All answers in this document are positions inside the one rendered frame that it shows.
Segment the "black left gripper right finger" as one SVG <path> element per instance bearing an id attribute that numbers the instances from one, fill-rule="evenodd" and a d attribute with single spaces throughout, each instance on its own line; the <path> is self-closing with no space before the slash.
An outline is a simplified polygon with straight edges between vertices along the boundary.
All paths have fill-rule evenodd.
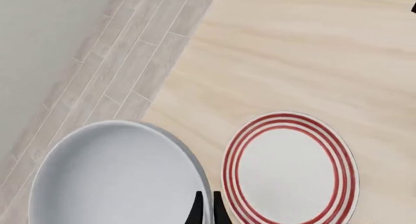
<path id="1" fill-rule="evenodd" d="M 214 224 L 232 224 L 224 206 L 221 192 L 213 192 L 213 200 Z"/>

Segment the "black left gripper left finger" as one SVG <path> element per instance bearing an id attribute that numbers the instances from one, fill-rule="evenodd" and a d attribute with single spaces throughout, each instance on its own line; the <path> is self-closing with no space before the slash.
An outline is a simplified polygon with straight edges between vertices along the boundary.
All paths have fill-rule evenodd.
<path id="1" fill-rule="evenodd" d="M 188 214 L 185 224 L 202 224 L 203 222 L 203 194 L 197 191 L 192 208 Z"/>

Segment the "white plate with red rings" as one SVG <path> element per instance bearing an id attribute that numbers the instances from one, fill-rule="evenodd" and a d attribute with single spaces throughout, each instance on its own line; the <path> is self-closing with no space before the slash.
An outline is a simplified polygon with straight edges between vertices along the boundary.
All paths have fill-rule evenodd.
<path id="1" fill-rule="evenodd" d="M 271 112 L 244 124 L 228 143 L 221 181 L 240 224 L 348 224 L 359 198 L 346 142 L 301 112 Z"/>

